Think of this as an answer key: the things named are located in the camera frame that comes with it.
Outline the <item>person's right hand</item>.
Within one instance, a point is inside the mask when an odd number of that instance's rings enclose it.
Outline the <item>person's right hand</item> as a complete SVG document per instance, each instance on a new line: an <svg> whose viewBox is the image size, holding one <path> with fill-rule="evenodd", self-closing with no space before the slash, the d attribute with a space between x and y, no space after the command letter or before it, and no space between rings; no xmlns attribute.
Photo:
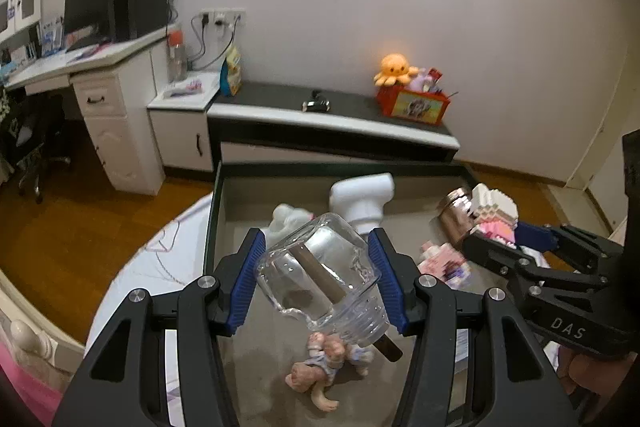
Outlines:
<svg viewBox="0 0 640 427"><path fill-rule="evenodd" d="M577 387L585 388L598 395L596 410L600 411L611 401L636 358L635 353L629 353L623 359L604 361L561 346L556 373L569 395Z"/></svg>

